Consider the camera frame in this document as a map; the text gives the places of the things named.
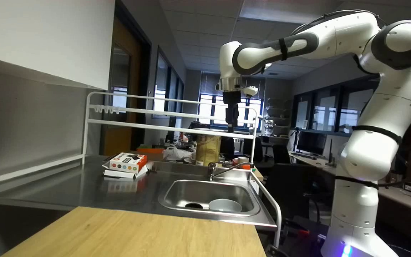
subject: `kitchen counter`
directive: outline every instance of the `kitchen counter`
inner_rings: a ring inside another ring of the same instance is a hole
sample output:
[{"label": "kitchen counter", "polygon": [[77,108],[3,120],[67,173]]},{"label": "kitchen counter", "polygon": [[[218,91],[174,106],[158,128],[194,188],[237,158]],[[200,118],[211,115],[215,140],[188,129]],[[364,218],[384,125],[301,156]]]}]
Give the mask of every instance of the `kitchen counter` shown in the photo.
[{"label": "kitchen counter", "polygon": [[77,208],[4,256],[265,256],[253,226]]},{"label": "kitchen counter", "polygon": [[204,169],[201,170],[201,168],[155,162],[151,169],[153,172],[150,172],[144,179],[134,182],[104,178],[104,169],[101,168],[104,162],[104,158],[87,159],[84,166],[77,165],[77,168],[66,169],[64,172],[46,179],[26,185],[21,183],[14,189],[3,190],[0,192],[0,206],[63,212],[70,212],[78,206],[84,206],[245,223],[264,230],[277,229],[274,220],[263,205],[257,215],[248,218],[180,212],[161,205],[163,198],[173,182],[180,179],[208,180],[210,175],[204,173]]}]

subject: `box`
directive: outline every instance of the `box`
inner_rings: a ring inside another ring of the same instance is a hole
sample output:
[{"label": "box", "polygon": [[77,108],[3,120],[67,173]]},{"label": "box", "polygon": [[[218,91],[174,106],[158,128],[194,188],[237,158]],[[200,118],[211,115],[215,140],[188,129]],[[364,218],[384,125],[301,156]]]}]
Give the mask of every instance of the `box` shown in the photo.
[{"label": "box", "polygon": [[163,159],[164,149],[138,148],[137,153],[148,159]]},{"label": "box", "polygon": [[144,155],[120,153],[108,163],[108,169],[114,172],[138,173],[148,163]]}]

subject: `stainless steel counter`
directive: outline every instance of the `stainless steel counter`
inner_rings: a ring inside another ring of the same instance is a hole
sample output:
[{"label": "stainless steel counter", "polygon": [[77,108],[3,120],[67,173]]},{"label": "stainless steel counter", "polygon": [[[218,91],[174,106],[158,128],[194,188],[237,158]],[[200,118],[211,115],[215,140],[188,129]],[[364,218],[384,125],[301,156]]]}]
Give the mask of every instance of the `stainless steel counter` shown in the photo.
[{"label": "stainless steel counter", "polygon": [[77,168],[57,175],[3,190],[0,192],[0,206],[64,212],[77,206],[86,206],[245,223],[263,230],[277,229],[263,203],[258,213],[245,218],[225,213],[217,216],[180,212],[168,209],[161,203],[161,199],[175,180],[208,180],[210,173],[205,169],[191,165],[155,162],[153,170],[144,179],[133,182],[104,178],[104,169],[101,168],[104,160],[104,158],[88,159],[84,166],[77,165]]}]

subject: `sink basin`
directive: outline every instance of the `sink basin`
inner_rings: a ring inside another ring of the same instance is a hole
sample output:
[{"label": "sink basin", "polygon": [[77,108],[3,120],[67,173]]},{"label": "sink basin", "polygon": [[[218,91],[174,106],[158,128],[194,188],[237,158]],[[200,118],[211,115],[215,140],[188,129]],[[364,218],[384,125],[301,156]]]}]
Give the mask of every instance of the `sink basin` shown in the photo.
[{"label": "sink basin", "polygon": [[260,212],[260,202],[250,189],[237,185],[175,180],[163,205],[181,212],[251,216]]}]

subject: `desk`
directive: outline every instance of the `desk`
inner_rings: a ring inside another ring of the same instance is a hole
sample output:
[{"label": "desk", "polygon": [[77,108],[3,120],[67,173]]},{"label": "desk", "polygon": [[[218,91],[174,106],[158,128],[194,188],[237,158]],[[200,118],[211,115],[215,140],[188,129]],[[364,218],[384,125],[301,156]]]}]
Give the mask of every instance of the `desk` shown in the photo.
[{"label": "desk", "polygon": [[10,256],[265,256],[253,226],[77,208]]},{"label": "desk", "polygon": [[312,168],[317,168],[320,170],[324,170],[330,175],[337,175],[337,169],[334,166],[330,166],[328,165],[328,160],[325,159],[308,159],[308,158],[302,158],[302,156],[297,156],[294,155],[292,152],[290,153],[290,158],[295,159],[295,160],[300,160],[308,166],[312,166]]},{"label": "desk", "polygon": [[[337,169],[332,166],[328,166],[327,165],[328,162],[324,159],[308,159],[308,158],[295,156],[292,153],[290,153],[290,156],[305,163],[305,165],[310,165],[312,168],[324,170],[332,176],[337,175]],[[382,198],[387,198],[392,202],[401,203],[401,205],[411,209],[411,193],[410,192],[405,192],[405,190],[398,189],[398,188],[388,188],[388,189],[380,188],[378,195]]]},{"label": "desk", "polygon": [[398,188],[380,188],[378,195],[411,209],[411,193]]}]

